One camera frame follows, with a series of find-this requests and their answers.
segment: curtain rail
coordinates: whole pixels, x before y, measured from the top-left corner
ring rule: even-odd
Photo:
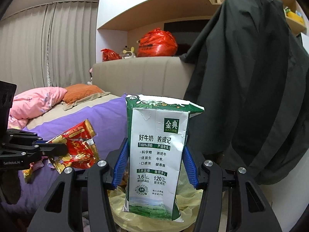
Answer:
[[[7,16],[7,17],[3,17],[1,19],[1,21],[5,20],[5,19],[7,19],[7,18],[9,18],[9,17],[11,17],[13,15],[16,15],[19,12],[23,12],[23,11],[28,10],[28,9],[32,9],[32,8],[36,8],[36,7],[40,7],[40,6],[44,6],[44,5],[48,5],[48,4],[53,4],[53,3],[61,3],[61,2],[93,2],[93,3],[98,3],[98,1],[87,1],[87,0],[66,0],[66,1],[55,1],[55,2],[49,2],[49,3],[42,3],[42,4],[39,4],[39,5],[35,5],[35,6],[32,6],[32,7],[28,7],[26,9],[22,9],[20,11],[17,11],[17,12],[15,12],[15,13]]]

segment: trash bag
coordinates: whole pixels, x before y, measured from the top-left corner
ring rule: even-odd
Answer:
[[[143,35],[139,41],[137,57],[172,56],[177,48],[176,40],[170,32],[156,28]]]
[[[123,211],[126,194],[121,187],[109,192],[109,202],[115,223],[124,230],[131,232],[179,232],[192,225],[200,207],[203,190],[196,190],[189,183],[183,163],[177,185],[177,205],[183,222],[164,221],[140,216]]]
[[[116,52],[114,52],[113,50],[102,49],[101,51],[103,52],[103,58],[102,58],[103,62],[121,59],[121,57]]]

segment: green square logo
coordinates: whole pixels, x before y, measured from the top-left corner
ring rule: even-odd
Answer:
[[[164,118],[164,132],[178,133],[179,119],[178,118]]]

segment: green and white carton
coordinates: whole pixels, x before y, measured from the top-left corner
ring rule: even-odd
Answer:
[[[129,179],[124,211],[182,222],[176,188],[189,117],[203,107],[189,101],[127,95]]]

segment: headboard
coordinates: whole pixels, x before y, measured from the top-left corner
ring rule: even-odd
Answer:
[[[194,65],[179,57],[138,57],[97,63],[92,84],[116,96],[144,94],[183,99]]]

